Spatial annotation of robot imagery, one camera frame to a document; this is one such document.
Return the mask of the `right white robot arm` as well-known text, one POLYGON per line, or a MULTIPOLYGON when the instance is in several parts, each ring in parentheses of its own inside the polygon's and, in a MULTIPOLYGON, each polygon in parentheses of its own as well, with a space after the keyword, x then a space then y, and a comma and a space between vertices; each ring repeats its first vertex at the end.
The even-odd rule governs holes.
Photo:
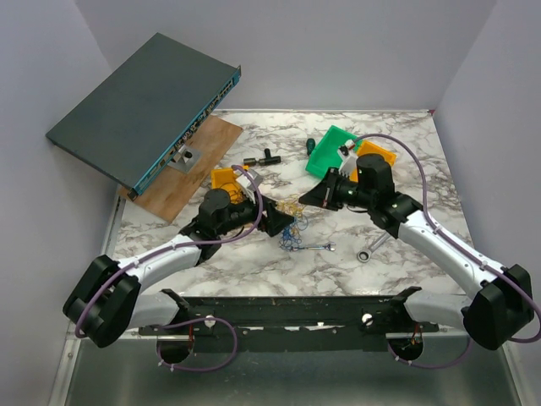
POLYGON ((373 224, 431 259, 463 290, 462 295, 408 290, 389 310, 398 331, 418 322, 461 328, 478 345, 496 350, 534 317, 531 277, 522 266, 506 267, 451 235, 424 211, 421 203, 397 192, 391 166, 377 154, 356 161, 352 181, 335 167, 302 195, 300 203, 330 211, 364 209, 373 224))

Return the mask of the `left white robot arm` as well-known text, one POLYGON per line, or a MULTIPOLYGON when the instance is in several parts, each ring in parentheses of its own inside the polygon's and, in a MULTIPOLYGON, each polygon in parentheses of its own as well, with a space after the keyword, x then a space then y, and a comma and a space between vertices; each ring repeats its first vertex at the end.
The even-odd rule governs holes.
POLYGON ((78 338, 89 338, 97 347, 114 343, 130 328, 160 325, 170 334, 187 325, 187 313, 174 304, 157 307, 141 294, 181 270, 209 260, 224 244, 226 234, 237 228, 247 236, 254 230, 270 237, 291 225, 293 216, 277 208, 265 196, 233 203, 223 189, 205 194, 197 215, 169 242, 129 258, 96 257, 63 305, 63 313, 75 324, 78 338))

